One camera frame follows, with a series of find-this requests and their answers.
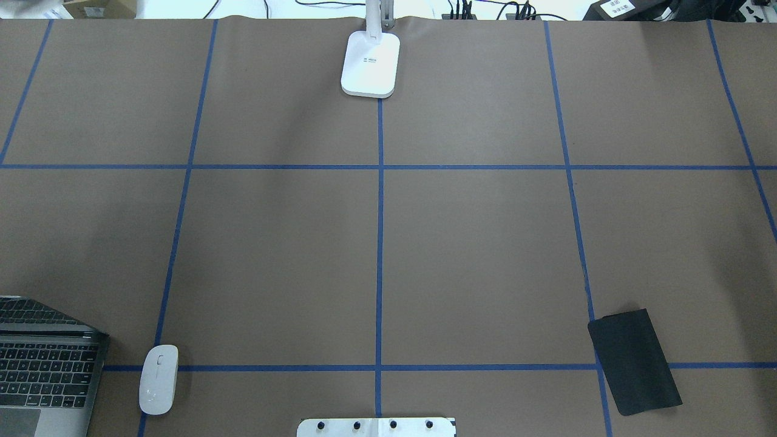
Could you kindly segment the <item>black mouse pad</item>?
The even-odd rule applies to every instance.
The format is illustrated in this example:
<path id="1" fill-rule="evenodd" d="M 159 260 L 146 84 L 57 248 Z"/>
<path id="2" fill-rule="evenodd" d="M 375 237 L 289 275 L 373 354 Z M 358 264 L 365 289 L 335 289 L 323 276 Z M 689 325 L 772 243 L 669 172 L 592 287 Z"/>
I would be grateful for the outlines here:
<path id="1" fill-rule="evenodd" d="M 683 404 L 647 309 L 603 316 L 586 328 L 619 415 Z"/>

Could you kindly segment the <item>grey laptop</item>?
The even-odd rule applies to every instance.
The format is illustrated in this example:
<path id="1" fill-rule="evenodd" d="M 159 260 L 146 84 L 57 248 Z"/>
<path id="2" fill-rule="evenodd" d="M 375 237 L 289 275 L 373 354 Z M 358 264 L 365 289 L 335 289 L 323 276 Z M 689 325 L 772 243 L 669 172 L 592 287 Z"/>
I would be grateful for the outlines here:
<path id="1" fill-rule="evenodd" d="M 86 436 L 109 335 L 24 296 L 1 299 L 1 434 Z"/>

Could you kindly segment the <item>white desk lamp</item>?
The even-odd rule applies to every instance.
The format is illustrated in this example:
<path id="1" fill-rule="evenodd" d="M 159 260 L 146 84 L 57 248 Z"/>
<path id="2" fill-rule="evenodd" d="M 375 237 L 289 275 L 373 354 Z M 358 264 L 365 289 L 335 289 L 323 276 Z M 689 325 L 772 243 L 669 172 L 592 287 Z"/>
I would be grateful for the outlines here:
<path id="1" fill-rule="evenodd" d="M 365 29 L 348 38 L 339 83 L 349 96 L 385 99 L 395 91 L 401 42 L 390 32 L 394 3 L 367 1 Z"/>

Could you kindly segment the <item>white computer mouse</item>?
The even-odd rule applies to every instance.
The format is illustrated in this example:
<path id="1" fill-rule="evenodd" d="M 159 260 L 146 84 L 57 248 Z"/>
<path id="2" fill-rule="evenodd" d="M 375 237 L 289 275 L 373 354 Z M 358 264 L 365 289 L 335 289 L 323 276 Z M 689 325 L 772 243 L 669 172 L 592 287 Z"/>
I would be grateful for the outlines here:
<path id="1" fill-rule="evenodd" d="M 178 348 L 158 345 L 144 360 L 138 389 L 138 404 L 147 415 L 163 415 L 172 408 L 177 390 Z"/>

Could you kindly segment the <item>brown cardboard box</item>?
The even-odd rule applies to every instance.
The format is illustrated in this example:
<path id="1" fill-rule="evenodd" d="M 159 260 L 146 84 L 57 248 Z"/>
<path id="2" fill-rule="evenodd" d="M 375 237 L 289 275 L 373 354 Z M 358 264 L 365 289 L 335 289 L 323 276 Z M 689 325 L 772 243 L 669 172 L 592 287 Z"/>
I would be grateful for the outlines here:
<path id="1" fill-rule="evenodd" d="M 136 0 L 64 1 L 62 3 L 74 19 L 135 19 Z"/>

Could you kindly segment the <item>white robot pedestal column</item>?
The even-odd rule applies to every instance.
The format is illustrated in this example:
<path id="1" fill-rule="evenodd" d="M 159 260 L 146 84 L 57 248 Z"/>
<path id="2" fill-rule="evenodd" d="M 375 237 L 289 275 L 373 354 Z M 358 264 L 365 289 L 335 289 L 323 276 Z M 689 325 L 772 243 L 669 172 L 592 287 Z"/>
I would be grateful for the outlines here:
<path id="1" fill-rule="evenodd" d="M 455 420 L 445 417 L 309 418 L 297 436 L 456 436 Z"/>

